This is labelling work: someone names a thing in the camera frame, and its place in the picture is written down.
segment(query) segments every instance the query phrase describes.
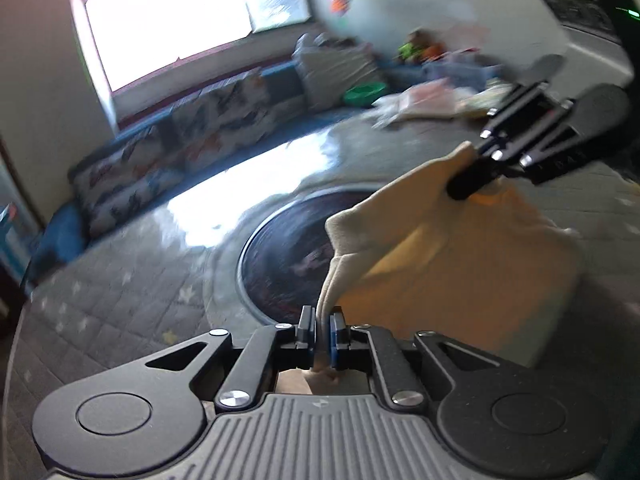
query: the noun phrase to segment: metal screw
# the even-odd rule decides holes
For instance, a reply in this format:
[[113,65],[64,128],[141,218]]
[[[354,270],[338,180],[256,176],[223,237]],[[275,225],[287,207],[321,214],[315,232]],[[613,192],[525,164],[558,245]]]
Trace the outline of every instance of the metal screw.
[[423,402],[424,396],[418,392],[403,390],[395,393],[394,396],[391,397],[391,400],[398,406],[417,406]]
[[220,395],[220,404],[230,408],[240,408],[249,403],[250,395],[242,390],[231,390]]

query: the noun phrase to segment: beige cloth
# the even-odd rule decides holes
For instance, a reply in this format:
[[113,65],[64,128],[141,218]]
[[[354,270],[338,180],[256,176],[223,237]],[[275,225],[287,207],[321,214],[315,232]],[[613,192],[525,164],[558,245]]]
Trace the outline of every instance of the beige cloth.
[[461,144],[326,222],[335,256],[318,302],[318,343],[340,305],[348,324],[397,338],[435,330],[530,365],[578,274],[576,241],[506,179],[463,202],[449,179],[476,158]]

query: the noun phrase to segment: plastic bag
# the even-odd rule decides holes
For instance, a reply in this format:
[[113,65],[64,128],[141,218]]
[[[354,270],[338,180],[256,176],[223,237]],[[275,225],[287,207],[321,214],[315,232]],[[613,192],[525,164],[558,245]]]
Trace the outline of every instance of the plastic bag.
[[446,79],[439,79],[381,97],[366,115],[376,121],[374,128],[407,119],[450,119],[460,113],[460,103],[469,97],[468,89],[451,88]]
[[344,93],[354,86],[383,82],[366,44],[323,48],[315,46],[314,38],[305,34],[298,40],[292,59],[313,112],[338,106]]
[[460,113],[466,116],[483,116],[491,108],[497,107],[507,97],[513,86],[505,82],[497,82],[484,92],[475,94],[460,102]]

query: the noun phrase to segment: window sill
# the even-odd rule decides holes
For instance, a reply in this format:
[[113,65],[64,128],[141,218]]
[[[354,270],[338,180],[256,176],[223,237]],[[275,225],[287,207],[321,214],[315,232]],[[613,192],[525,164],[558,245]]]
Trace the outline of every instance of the window sill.
[[240,40],[177,60],[112,93],[118,122],[129,122],[126,118],[139,116],[143,110],[169,98],[177,100],[223,75],[237,73],[242,68],[257,66],[270,59],[290,56],[302,34],[319,34],[322,31],[321,24],[307,20],[260,30]]

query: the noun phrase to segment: cushion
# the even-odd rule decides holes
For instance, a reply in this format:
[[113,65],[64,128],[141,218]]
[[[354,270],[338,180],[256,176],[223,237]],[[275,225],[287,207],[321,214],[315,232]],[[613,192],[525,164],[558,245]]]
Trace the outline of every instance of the cushion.
[[267,83],[272,105],[302,97],[305,94],[302,81],[292,61],[265,68],[262,70],[262,77]]
[[308,38],[308,34],[300,38],[292,58],[312,112],[338,106],[344,93],[354,86],[383,82],[366,46],[307,46]]
[[196,98],[179,102],[172,108],[172,117],[177,134],[186,146],[234,124],[248,128],[260,122],[261,128],[273,129],[270,110],[266,83],[260,69],[255,68],[206,87]]
[[160,169],[148,173],[131,186],[120,189],[106,202],[96,206],[89,223],[92,238],[127,221],[163,191],[179,184],[184,173]]
[[161,163],[162,140],[156,126],[140,132],[113,155],[98,160],[72,179],[82,208],[91,212],[114,193],[143,178]]
[[180,154],[188,173],[201,170],[244,146],[251,146],[273,131],[270,110],[254,110],[245,117],[220,124],[206,137],[191,141]]

